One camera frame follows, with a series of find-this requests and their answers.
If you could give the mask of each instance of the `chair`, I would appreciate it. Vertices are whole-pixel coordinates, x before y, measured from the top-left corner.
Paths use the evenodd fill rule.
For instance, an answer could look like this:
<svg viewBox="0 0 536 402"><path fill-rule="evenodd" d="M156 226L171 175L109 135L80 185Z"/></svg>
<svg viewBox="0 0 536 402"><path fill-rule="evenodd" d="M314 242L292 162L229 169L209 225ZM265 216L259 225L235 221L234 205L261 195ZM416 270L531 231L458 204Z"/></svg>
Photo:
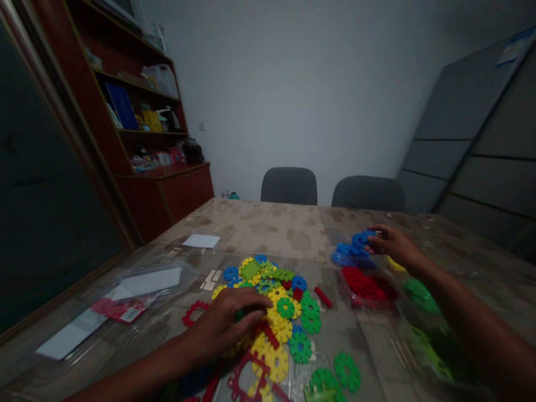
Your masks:
<svg viewBox="0 0 536 402"><path fill-rule="evenodd" d="M317 205L317 178L304 167L272 167L262 180L261 201Z"/></svg>
<svg viewBox="0 0 536 402"><path fill-rule="evenodd" d="M402 186L393 179L350 176L337 183L332 207L403 211Z"/></svg>

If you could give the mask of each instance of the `yellow box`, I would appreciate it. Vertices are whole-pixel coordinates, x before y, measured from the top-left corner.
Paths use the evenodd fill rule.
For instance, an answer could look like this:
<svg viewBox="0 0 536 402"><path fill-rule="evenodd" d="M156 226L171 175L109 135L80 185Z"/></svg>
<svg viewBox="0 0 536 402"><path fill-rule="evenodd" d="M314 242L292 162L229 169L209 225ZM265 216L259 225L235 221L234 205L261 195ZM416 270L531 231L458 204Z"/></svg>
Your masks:
<svg viewBox="0 0 536 402"><path fill-rule="evenodd" d="M154 111L141 111L141 114L143 114L143 120L145 120L151 131L163 131L158 113Z"/></svg>

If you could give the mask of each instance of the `cabinet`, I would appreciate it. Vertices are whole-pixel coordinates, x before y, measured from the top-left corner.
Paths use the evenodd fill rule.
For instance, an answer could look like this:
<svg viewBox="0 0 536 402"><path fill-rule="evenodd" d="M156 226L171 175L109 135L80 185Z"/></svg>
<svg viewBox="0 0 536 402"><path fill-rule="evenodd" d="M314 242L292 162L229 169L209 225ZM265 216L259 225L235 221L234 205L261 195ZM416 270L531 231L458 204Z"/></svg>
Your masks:
<svg viewBox="0 0 536 402"><path fill-rule="evenodd" d="M63 75L82 110L92 141L99 148L99 162L117 184L140 242L146 243L199 208L214 194L209 164L167 166L144 173L133 170L131 159L140 145L168 150L188 135L180 98L158 87L148 87L140 75L143 66L174 63L142 38L142 32L125 27L90 0L35 0L32 2L43 31ZM90 63L84 47L99 57L102 66ZM125 130L110 118L108 84L125 90L133 111L142 115L142 105L151 110L171 107L181 132Z"/></svg>
<svg viewBox="0 0 536 402"><path fill-rule="evenodd" d="M207 162L189 165L162 177L151 176L157 173L155 171L142 177L116 177L144 243L164 233L214 196L209 166Z"/></svg>

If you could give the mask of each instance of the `right hand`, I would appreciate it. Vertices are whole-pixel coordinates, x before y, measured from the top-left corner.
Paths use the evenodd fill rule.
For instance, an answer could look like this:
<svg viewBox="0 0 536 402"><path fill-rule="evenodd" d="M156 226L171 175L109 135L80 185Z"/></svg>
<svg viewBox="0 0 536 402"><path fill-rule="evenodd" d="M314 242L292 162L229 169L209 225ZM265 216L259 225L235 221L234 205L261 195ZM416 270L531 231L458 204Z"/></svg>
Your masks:
<svg viewBox="0 0 536 402"><path fill-rule="evenodd" d="M370 254L387 254L410 274L434 264L403 231L383 224L372 225L367 229L382 232L381 237L368 237L369 245L365 246L365 250Z"/></svg>

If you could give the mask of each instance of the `white card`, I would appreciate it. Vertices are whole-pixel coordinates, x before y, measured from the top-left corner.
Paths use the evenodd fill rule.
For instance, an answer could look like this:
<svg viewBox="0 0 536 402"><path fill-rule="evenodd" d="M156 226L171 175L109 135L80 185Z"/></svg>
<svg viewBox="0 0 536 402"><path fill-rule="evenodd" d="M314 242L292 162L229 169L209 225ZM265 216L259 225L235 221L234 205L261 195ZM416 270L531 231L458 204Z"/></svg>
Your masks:
<svg viewBox="0 0 536 402"><path fill-rule="evenodd" d="M199 247L199 248L214 248L220 237L208 236L206 234L193 234L186 239L183 246Z"/></svg>
<svg viewBox="0 0 536 402"><path fill-rule="evenodd" d="M35 352L39 355L61 360L76 346L90 336L107 320L105 315L87 309L60 332L43 343Z"/></svg>
<svg viewBox="0 0 536 402"><path fill-rule="evenodd" d="M125 278L113 290L111 299L122 300L177 286L180 272L181 268L178 267Z"/></svg>

